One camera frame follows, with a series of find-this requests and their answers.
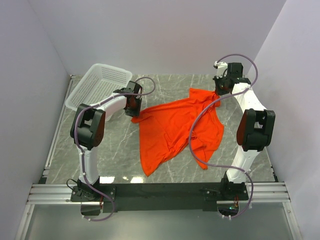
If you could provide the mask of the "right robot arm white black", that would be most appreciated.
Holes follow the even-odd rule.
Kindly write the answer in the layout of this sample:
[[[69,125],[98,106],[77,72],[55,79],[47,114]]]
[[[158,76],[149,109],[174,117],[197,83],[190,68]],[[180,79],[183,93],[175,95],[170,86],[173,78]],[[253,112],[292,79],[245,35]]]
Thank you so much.
[[[241,110],[236,142],[237,152],[221,180],[219,193],[222,198],[230,200],[233,196],[246,194],[246,175],[253,161],[263,149],[270,145],[276,114],[273,110],[264,107],[252,89],[252,83],[243,77],[243,65],[240,62],[215,62],[217,69],[215,92],[219,96],[232,94],[237,100]]]

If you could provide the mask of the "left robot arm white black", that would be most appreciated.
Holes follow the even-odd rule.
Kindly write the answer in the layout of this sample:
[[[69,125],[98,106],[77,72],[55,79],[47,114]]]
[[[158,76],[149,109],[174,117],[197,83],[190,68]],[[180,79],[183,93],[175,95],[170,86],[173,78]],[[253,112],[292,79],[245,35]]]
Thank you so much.
[[[79,154],[77,187],[82,189],[82,195],[88,201],[94,201],[100,195],[97,150],[104,138],[106,119],[121,110],[127,116],[139,116],[142,93],[140,84],[129,81],[126,87],[115,90],[106,99],[91,105],[82,103],[77,108],[70,136]]]

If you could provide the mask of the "orange t shirt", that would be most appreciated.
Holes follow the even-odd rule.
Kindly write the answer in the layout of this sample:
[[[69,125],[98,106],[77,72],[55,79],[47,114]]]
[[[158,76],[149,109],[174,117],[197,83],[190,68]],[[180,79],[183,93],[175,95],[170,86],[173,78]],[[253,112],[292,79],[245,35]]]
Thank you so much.
[[[197,164],[204,170],[206,163],[219,148],[224,125],[219,121],[214,91],[190,88],[189,96],[180,100],[148,107],[132,118],[139,125],[140,163],[146,176],[161,164],[171,160],[185,149],[189,142]],[[196,121],[210,103],[214,105]]]

